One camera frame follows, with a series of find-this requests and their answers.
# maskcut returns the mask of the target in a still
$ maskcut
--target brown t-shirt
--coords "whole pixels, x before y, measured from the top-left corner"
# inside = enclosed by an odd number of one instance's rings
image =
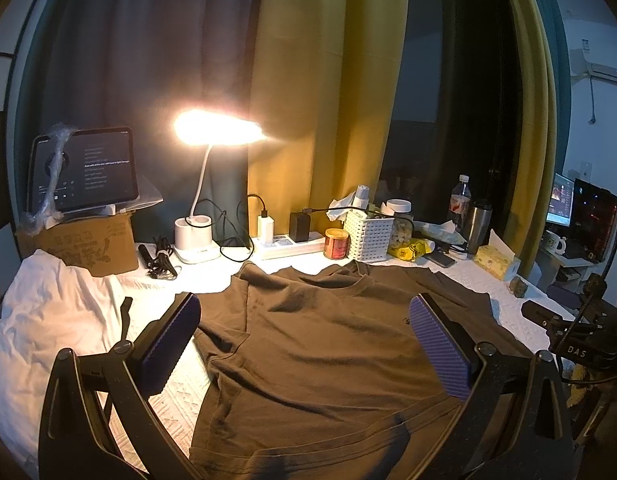
[[[209,479],[405,478],[459,409],[408,324],[422,292],[475,341],[530,356],[487,294],[428,269],[247,262],[201,295],[195,342],[213,380],[191,462]]]

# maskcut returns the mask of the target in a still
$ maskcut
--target gray curtain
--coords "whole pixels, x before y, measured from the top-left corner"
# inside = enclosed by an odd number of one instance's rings
[[[571,129],[571,68],[568,59],[568,44],[557,0],[537,0],[537,4],[546,29],[551,64],[555,74],[557,101],[555,172],[562,173]]]
[[[173,121],[191,106],[248,114],[259,0],[50,0],[35,34],[22,85],[26,117],[16,137],[22,161],[32,138],[63,122],[79,128],[127,125],[138,171],[164,197],[133,216],[137,241],[172,237],[186,216],[204,147],[185,146]],[[246,195],[243,147],[213,149],[201,197],[226,210],[237,232],[215,225],[214,238],[242,237],[237,205]],[[26,179],[19,179],[23,186]],[[218,218],[209,203],[198,213]],[[246,225],[246,215],[239,221]]]

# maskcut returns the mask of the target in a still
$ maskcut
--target white woven basket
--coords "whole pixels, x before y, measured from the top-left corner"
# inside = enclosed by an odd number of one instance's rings
[[[386,259],[392,218],[368,218],[366,213],[352,209],[346,213],[344,230],[351,236],[349,258],[365,263]]]

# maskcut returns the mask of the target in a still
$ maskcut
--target teal curtain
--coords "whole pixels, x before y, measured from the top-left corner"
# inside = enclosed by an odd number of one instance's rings
[[[571,68],[568,61],[568,44],[563,28],[562,14],[557,0],[537,0],[544,22],[551,63],[555,74],[555,97],[557,100],[557,146],[555,149],[555,172],[562,173],[566,158],[568,135],[571,129]]]

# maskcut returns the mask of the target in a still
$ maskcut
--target air conditioner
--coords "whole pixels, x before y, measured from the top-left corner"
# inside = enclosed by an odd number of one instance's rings
[[[592,76],[617,84],[617,67],[600,62],[601,59],[591,52],[589,40],[581,40],[581,48],[570,50],[569,57],[571,74],[576,74],[571,77],[573,81]]]

